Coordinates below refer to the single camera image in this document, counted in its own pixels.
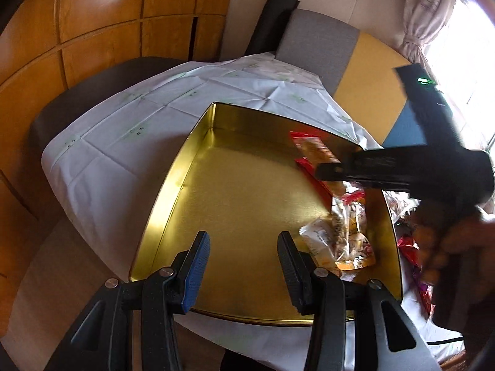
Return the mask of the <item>person's right hand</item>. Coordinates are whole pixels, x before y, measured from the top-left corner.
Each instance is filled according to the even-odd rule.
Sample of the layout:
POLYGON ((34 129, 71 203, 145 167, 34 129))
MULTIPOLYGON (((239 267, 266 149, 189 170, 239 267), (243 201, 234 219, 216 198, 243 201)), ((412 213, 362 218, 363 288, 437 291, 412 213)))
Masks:
POLYGON ((438 238, 428 226, 425 216, 416 211, 412 217, 414 239, 420 248, 418 262, 421 279, 434 286, 441 269, 453 255, 470 249, 478 252, 476 279, 472 285, 472 301, 479 303, 494 290, 494 215, 479 210, 450 227, 446 236, 438 238))

